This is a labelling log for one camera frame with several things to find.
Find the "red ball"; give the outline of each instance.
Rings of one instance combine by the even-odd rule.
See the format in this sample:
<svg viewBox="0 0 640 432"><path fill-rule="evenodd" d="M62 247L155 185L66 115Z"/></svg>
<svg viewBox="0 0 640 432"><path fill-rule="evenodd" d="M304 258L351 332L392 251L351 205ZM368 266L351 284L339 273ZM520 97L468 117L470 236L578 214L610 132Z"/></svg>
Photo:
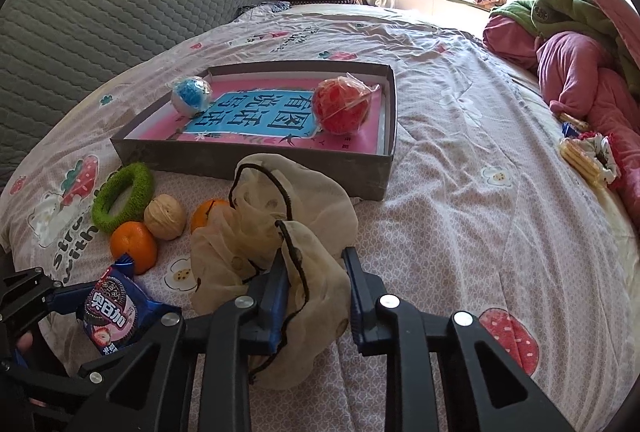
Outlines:
<svg viewBox="0 0 640 432"><path fill-rule="evenodd" d="M335 135L358 131L371 108L371 90L348 78L327 79L311 99L311 108L322 129Z"/></svg>

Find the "green ring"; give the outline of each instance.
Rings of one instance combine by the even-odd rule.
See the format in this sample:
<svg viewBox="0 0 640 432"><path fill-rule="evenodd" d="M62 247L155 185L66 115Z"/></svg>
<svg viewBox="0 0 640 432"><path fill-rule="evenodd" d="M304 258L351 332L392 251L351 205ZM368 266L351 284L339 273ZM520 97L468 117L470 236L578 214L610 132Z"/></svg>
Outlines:
<svg viewBox="0 0 640 432"><path fill-rule="evenodd" d="M109 210L119 195L128 187L133 186L131 195L122 211L112 217ZM123 223L142 221L145 208L154 196L154 176L143 163L131 163L107 179L95 196L91 209L94 224L109 235Z"/></svg>

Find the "orange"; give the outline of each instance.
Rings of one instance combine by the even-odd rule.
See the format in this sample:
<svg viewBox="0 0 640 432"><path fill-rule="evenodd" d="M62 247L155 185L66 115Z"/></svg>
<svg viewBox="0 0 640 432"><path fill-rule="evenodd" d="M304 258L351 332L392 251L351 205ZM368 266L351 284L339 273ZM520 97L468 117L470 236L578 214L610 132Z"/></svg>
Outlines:
<svg viewBox="0 0 640 432"><path fill-rule="evenodd" d="M125 222L111 234L111 256L120 258L129 254L135 265L136 275L152 268L158 259L156 239L142 222Z"/></svg>
<svg viewBox="0 0 640 432"><path fill-rule="evenodd" d="M227 201L222 199L208 199L204 201L200 206L196 208L191 216L191 232L196 231L197 228L207 225L209 220L209 212L215 205L228 205Z"/></svg>

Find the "headboard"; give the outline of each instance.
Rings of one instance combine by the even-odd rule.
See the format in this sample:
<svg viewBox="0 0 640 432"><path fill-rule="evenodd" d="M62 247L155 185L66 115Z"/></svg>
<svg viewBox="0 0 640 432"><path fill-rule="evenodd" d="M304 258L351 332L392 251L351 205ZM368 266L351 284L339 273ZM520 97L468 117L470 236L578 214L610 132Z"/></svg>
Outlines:
<svg viewBox="0 0 640 432"><path fill-rule="evenodd" d="M90 92L261 1L7 0L0 10L0 191Z"/></svg>

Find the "metal screw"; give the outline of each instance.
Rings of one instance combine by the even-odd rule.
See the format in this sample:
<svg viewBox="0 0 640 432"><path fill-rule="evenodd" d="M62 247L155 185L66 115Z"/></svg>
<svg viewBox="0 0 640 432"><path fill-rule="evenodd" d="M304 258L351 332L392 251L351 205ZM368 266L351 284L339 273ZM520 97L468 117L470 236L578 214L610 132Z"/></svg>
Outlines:
<svg viewBox="0 0 640 432"><path fill-rule="evenodd" d="M162 315L160 321L162 322L162 325L171 327L180 321L180 315L178 313L167 313Z"/></svg>
<svg viewBox="0 0 640 432"><path fill-rule="evenodd" d="M455 315L453 315L453 321L459 326L468 327L472 323L474 323L474 317L466 311L458 311Z"/></svg>
<svg viewBox="0 0 640 432"><path fill-rule="evenodd" d="M234 302L238 309L247 309L254 305L254 299L252 299L249 295L242 295L241 297L236 298Z"/></svg>
<svg viewBox="0 0 640 432"><path fill-rule="evenodd" d="M92 372L89 374L89 380L92 383L102 383L102 375L99 372Z"/></svg>
<svg viewBox="0 0 640 432"><path fill-rule="evenodd" d="M400 305L400 299L395 295L382 295L382 297L380 297L380 304L389 309L395 309Z"/></svg>

